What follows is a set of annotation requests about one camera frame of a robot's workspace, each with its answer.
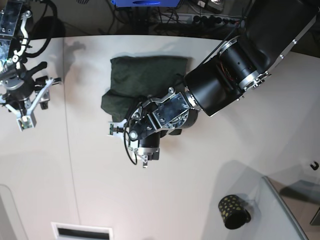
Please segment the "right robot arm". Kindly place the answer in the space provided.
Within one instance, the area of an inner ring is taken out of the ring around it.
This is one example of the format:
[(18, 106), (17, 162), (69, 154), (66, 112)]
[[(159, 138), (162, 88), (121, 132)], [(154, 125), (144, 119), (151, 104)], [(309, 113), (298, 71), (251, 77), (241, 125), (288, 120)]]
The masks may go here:
[(17, 118), (29, 118), (40, 105), (47, 109), (49, 99), (45, 97), (52, 85), (60, 84), (60, 77), (48, 76), (33, 79), (33, 76), (47, 68), (45, 61), (31, 69), (25, 67), (28, 59), (39, 57), (53, 38), (58, 22), (58, 11), (51, 0), (41, 0), (52, 10), (53, 22), (42, 47), (28, 52), (32, 36), (33, 13), (28, 0), (9, 0), (0, 10), (0, 85), (6, 90), (0, 96), (0, 104)]

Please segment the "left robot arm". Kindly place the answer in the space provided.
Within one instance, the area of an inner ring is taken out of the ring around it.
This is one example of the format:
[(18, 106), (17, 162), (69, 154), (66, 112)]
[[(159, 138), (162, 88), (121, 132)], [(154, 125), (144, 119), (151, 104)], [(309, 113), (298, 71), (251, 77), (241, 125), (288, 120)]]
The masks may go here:
[(243, 31), (229, 33), (191, 72), (165, 93), (134, 99), (122, 122), (110, 125), (121, 133), (132, 164), (158, 160), (160, 140), (190, 128), (199, 112), (212, 117), (259, 87), (299, 39), (316, 22), (317, 0), (251, 0), (240, 21)]

